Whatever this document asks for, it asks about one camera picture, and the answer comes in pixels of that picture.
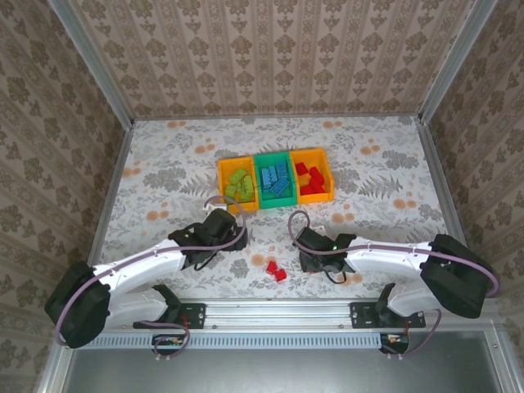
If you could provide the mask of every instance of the metal edge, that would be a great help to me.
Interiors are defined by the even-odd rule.
[[[95,232],[95,238],[93,239],[91,252],[88,257],[89,266],[93,266],[94,262],[100,258],[100,254],[102,253],[102,245],[106,238],[107,226],[111,220],[111,212],[113,211],[113,205],[115,204],[116,194],[118,192],[120,180],[122,179],[125,161],[128,158],[132,140],[133,129],[130,129],[124,134],[115,169],[113,170],[113,176],[111,177],[111,182],[107,188],[106,200],[104,202],[104,207],[102,208],[102,213],[100,214],[100,221],[98,221],[97,231]]]
[[[46,368],[40,379],[38,393],[59,393],[63,390],[72,356],[72,350],[58,344],[52,346]]]
[[[509,343],[508,334],[501,332],[493,325],[491,329],[485,331],[485,336],[502,392],[523,392],[522,373],[518,367],[513,347]]]
[[[332,117],[375,117],[378,119],[384,119],[386,117],[417,117],[418,114],[414,112],[400,112],[400,113],[372,113],[372,112],[366,112],[366,113],[339,113],[339,112],[333,112],[333,113],[294,113],[294,114],[287,114],[287,113],[274,113],[271,115],[219,115],[219,116],[188,116],[188,117],[179,117],[175,118],[173,116],[163,117],[163,116],[157,116],[157,117],[137,117],[135,118],[135,121],[165,121],[165,120],[221,120],[221,119],[246,119],[246,120],[255,120],[255,119],[295,119],[295,118],[332,118]]]
[[[100,53],[98,53],[89,38],[89,34],[77,17],[75,9],[69,0],[49,0],[49,2],[64,25],[65,31],[70,36],[77,51],[84,59],[89,71],[91,71],[91,74],[97,81],[119,122],[126,132],[129,131],[133,127],[133,112],[128,108],[118,85],[111,78],[102,60],[103,57],[100,56]]]
[[[473,4],[420,108],[419,113],[423,123],[428,123],[435,114],[496,4],[497,2],[489,1],[478,1]]]
[[[126,131],[120,152],[115,164],[115,170],[107,189],[106,201],[102,208],[101,218],[98,222],[97,231],[91,246],[91,252],[88,257],[88,265],[92,266],[93,262],[100,257],[102,252],[102,245],[106,236],[107,226],[111,218],[113,205],[115,204],[116,193],[124,171],[125,161],[127,160],[131,141],[133,140],[133,129]],[[51,353],[47,358],[46,368],[43,372],[38,393],[58,393],[62,391],[64,383],[66,382],[67,372],[69,370],[71,357],[73,351],[63,346],[59,346],[56,342],[52,344]]]
[[[436,197],[440,203],[445,226],[451,236],[466,246],[466,237],[460,226],[459,216],[457,215],[457,210],[455,209],[429,126],[427,123],[423,124],[419,122],[417,123],[417,130],[424,155],[426,156],[427,167],[433,179]]]

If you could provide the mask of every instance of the floral tablecloth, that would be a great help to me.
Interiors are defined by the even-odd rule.
[[[322,147],[335,180],[335,200],[300,206],[331,235],[356,233],[388,242],[432,240],[445,224],[413,117],[263,118],[142,121],[126,160],[100,263],[156,244],[201,222],[205,199],[218,193],[217,161]],[[202,271],[186,269],[158,282],[181,298],[374,297],[400,278],[350,274],[344,285],[302,273],[287,219],[299,206],[247,214],[250,243],[220,252]],[[298,231],[304,221],[296,220]],[[287,271],[276,282],[269,260]]]

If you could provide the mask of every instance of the red block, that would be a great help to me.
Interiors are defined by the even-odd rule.
[[[275,272],[275,278],[277,279],[277,282],[280,282],[282,280],[285,280],[287,277],[286,270],[280,269]]]
[[[303,162],[299,162],[298,164],[295,164],[295,168],[296,168],[296,174],[298,174],[299,176],[302,176],[303,174],[308,173],[308,168],[305,166]]]
[[[309,174],[311,175],[311,178],[314,178],[315,180],[317,180],[318,184],[320,184],[321,186],[324,184],[324,177],[322,176],[322,174],[320,173],[320,171],[317,169],[316,166],[312,167],[309,170]]]
[[[300,187],[300,194],[301,195],[314,194],[314,189],[308,184],[307,186]]]
[[[275,274],[277,269],[278,269],[277,263],[274,260],[272,260],[271,262],[269,262],[266,272],[268,272],[269,274]]]
[[[314,194],[324,194],[325,190],[324,187],[320,183],[318,183],[317,178],[311,178],[309,180],[309,185],[313,188]]]

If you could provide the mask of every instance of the cable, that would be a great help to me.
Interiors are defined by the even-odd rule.
[[[436,321],[433,324],[433,327],[431,328],[431,331],[426,336],[426,338],[424,339],[424,341],[422,342],[422,344],[420,346],[418,346],[417,348],[415,348],[413,350],[409,350],[407,352],[404,352],[403,354],[399,354],[396,350],[390,348],[389,346],[385,346],[384,344],[382,344],[382,348],[385,348],[385,349],[389,350],[393,355],[398,355],[399,359],[403,358],[404,356],[410,356],[410,355],[416,354],[417,352],[419,352],[427,344],[429,339],[433,336],[433,334],[435,334],[435,330],[439,327],[440,320],[442,319],[442,311],[440,311],[439,309],[436,309],[436,312],[438,313],[438,315],[436,316]]]
[[[218,251],[212,252],[209,258],[205,260],[204,262],[202,262],[200,266],[198,266],[198,264],[194,264],[195,271],[200,272],[203,268],[205,268],[209,264],[209,262],[211,262],[211,260],[215,257],[217,252]]]
[[[307,220],[307,227],[311,224],[311,221],[309,219],[308,214],[303,210],[296,210],[289,216],[289,220],[287,221],[287,231],[289,232],[289,236],[291,237],[293,243],[299,247],[301,250],[306,251],[313,255],[335,255],[340,254],[342,252],[347,251],[357,251],[357,250],[385,250],[385,251],[397,251],[397,252],[407,252],[407,253],[414,253],[414,254],[424,254],[429,256],[435,256],[437,258],[441,258],[443,260],[450,260],[453,262],[457,262],[459,264],[465,264],[466,266],[469,266],[470,268],[473,268],[475,270],[478,270],[479,272],[485,274],[490,280],[493,286],[491,287],[491,290],[486,294],[486,297],[493,296],[497,291],[499,290],[499,280],[497,280],[497,277],[494,276],[492,272],[490,272],[488,269],[480,266],[479,264],[475,264],[471,262],[470,260],[465,260],[464,258],[459,258],[454,255],[447,255],[441,252],[436,251],[429,251],[429,250],[423,250],[420,248],[411,248],[411,247],[405,247],[405,246],[381,246],[381,245],[362,245],[362,246],[350,246],[347,248],[339,248],[337,250],[331,250],[331,251],[316,251],[312,250],[310,248],[307,248],[305,246],[302,246],[297,240],[295,235],[293,235],[293,231],[291,230],[291,222],[293,220],[293,217],[295,217],[298,214],[303,214],[306,217]]]
[[[214,200],[217,199],[224,199],[225,201],[229,201],[233,203],[238,210],[240,211],[240,214],[242,215],[242,229],[240,233],[235,237],[232,241],[218,245],[218,246],[176,246],[176,247],[166,247],[166,248],[160,248],[155,251],[147,252],[146,254],[142,254],[139,256],[135,256],[134,258],[131,258],[130,260],[125,261],[123,264],[119,264],[118,266],[115,266],[113,269],[108,269],[105,272],[102,272],[93,278],[90,278],[83,286],[81,286],[69,299],[69,301],[65,304],[64,309],[62,310],[60,317],[56,321],[55,326],[55,341],[60,346],[67,346],[67,342],[63,341],[61,339],[60,331],[62,328],[62,324],[64,323],[64,319],[66,319],[67,313],[69,313],[71,306],[76,302],[76,300],[82,295],[82,293],[89,288],[91,285],[93,285],[96,281],[100,280],[101,278],[104,278],[105,276],[108,276],[109,274],[113,274],[115,272],[118,272],[119,270],[130,266],[131,264],[134,264],[135,262],[138,262],[140,260],[144,260],[146,258],[149,258],[150,256],[154,255],[160,255],[165,252],[171,252],[171,251],[219,251],[223,250],[224,248],[228,248],[229,246],[232,246],[236,242],[238,242],[240,239],[242,239],[242,236],[244,235],[244,232],[246,231],[246,212],[242,209],[242,206],[238,204],[236,201],[234,201],[231,198],[228,198],[227,196],[222,195],[215,195],[209,198],[207,201],[204,202],[204,207],[207,207],[207,205]]]
[[[158,323],[158,322],[149,322],[149,321],[140,321],[140,323],[143,323],[144,325],[152,326],[154,328],[175,328],[175,329],[181,329],[184,330],[186,333],[186,336],[184,337],[185,340],[183,344],[171,355],[161,355],[158,353],[158,345],[162,341],[168,341],[172,340],[173,337],[157,337],[157,340],[155,341],[155,346],[153,347],[153,352],[156,355],[156,360],[159,360],[161,358],[165,358],[169,360],[170,358],[174,358],[175,356],[180,355],[187,347],[187,344],[189,344],[189,338],[191,337],[191,333],[189,332],[189,329],[185,326],[178,325],[177,323]]]
[[[342,272],[342,277],[344,278],[344,281],[340,281],[340,282],[333,280],[333,277],[331,277],[329,275],[329,272],[325,272],[325,274],[326,274],[327,278],[329,279],[329,281],[331,281],[333,284],[336,284],[336,285],[343,284],[344,282],[347,281],[346,272]]]

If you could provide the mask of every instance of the purple cable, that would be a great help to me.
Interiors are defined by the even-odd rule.
[[[442,319],[442,311],[440,311],[439,309],[436,309],[436,312],[438,313],[438,315],[436,316],[436,321],[433,324],[433,327],[431,328],[431,331],[429,332],[429,334],[427,335],[427,337],[424,339],[424,341],[422,342],[422,344],[420,346],[418,346],[414,350],[409,350],[408,352],[404,352],[403,354],[399,354],[396,350],[390,348],[389,346],[385,346],[383,344],[382,344],[382,348],[386,348],[392,354],[398,355],[399,358],[400,357],[404,357],[404,356],[410,356],[410,355],[416,354],[417,352],[419,352],[427,344],[427,342],[429,341],[431,336],[433,336],[433,334],[435,334],[435,330],[439,327],[440,320]]]
[[[228,248],[229,246],[232,246],[233,244],[238,242],[242,238],[244,232],[246,231],[246,213],[244,212],[242,207],[236,201],[234,201],[231,198],[228,198],[227,196],[222,196],[222,195],[212,196],[211,198],[209,198],[207,201],[204,202],[204,207],[206,207],[211,201],[214,201],[216,199],[224,199],[225,201],[229,201],[229,202],[233,203],[238,208],[238,210],[240,211],[240,214],[242,215],[242,229],[241,229],[240,233],[237,235],[237,237],[235,237],[232,241],[224,243],[224,244],[221,244],[219,246],[184,246],[184,247],[176,246],[176,247],[166,247],[166,248],[160,248],[160,249],[156,250],[156,254],[160,255],[160,254],[163,254],[165,252],[170,252],[170,251],[218,251],[218,250],[223,250],[224,248]],[[82,295],[82,293],[88,287],[90,287],[96,281],[98,281],[101,278],[104,278],[105,276],[107,276],[109,274],[113,274],[114,272],[118,272],[119,270],[125,268],[126,266],[129,266],[131,264],[134,264],[135,262],[138,262],[139,260],[144,260],[144,259],[149,258],[150,256],[154,256],[154,255],[155,255],[155,252],[154,251],[150,251],[150,252],[147,252],[146,254],[135,256],[134,258],[125,261],[123,264],[119,264],[118,266],[115,266],[113,269],[108,269],[105,272],[100,273],[100,274],[94,276],[93,278],[89,279],[83,286],[81,286],[73,294],[73,296],[65,304],[64,309],[62,310],[62,312],[60,314],[60,317],[56,321],[55,341],[60,346],[67,346],[67,343],[65,341],[63,341],[61,339],[61,336],[60,336],[60,331],[61,331],[61,328],[62,328],[62,324],[64,323],[64,319],[66,319],[66,315],[67,315],[67,313],[69,313],[69,310],[70,310],[71,306],[74,304],[74,302],[80,297],[80,295]]]
[[[185,340],[180,346],[180,348],[177,349],[177,351],[172,355],[161,355],[158,353],[158,345],[162,341],[168,341],[171,340],[171,337],[158,337],[158,339],[155,341],[155,346],[153,347],[153,352],[159,359],[160,357],[164,358],[174,358],[175,356],[180,355],[187,347],[187,344],[189,344],[189,339],[191,338],[191,333],[189,332],[189,329],[185,326],[178,325],[177,323],[158,323],[158,322],[149,322],[149,321],[140,321],[140,323],[143,323],[144,325],[153,326],[154,328],[175,328],[175,329],[181,329],[184,330],[186,333],[186,336],[184,337]]]
[[[493,286],[491,287],[491,290],[486,293],[486,297],[493,296],[497,291],[499,290],[499,280],[497,280],[497,277],[494,276],[492,272],[490,272],[488,269],[480,266],[479,264],[475,264],[471,262],[470,260],[465,260],[464,258],[459,258],[454,255],[447,255],[441,252],[436,251],[429,251],[429,250],[423,250],[420,248],[410,248],[405,246],[380,246],[380,245],[362,245],[362,246],[350,246],[347,248],[339,248],[337,250],[331,250],[331,251],[316,251],[311,250],[310,248],[307,248],[305,246],[302,246],[297,240],[295,235],[293,235],[293,231],[291,230],[291,222],[293,220],[293,217],[295,217],[298,214],[303,214],[307,219],[307,227],[309,227],[309,224],[311,221],[309,220],[308,214],[303,210],[297,210],[294,211],[290,216],[289,220],[287,221],[287,231],[289,232],[289,236],[291,237],[293,243],[298,246],[301,250],[306,251],[313,255],[335,255],[340,254],[342,252],[347,251],[357,251],[357,250],[385,250],[385,251],[398,251],[398,252],[407,252],[412,254],[424,254],[429,256],[435,256],[437,258],[442,258],[444,260],[452,260],[453,262],[457,262],[459,264],[465,264],[466,266],[469,266],[470,268],[473,268],[475,270],[478,270],[479,272],[485,274],[492,282]]]

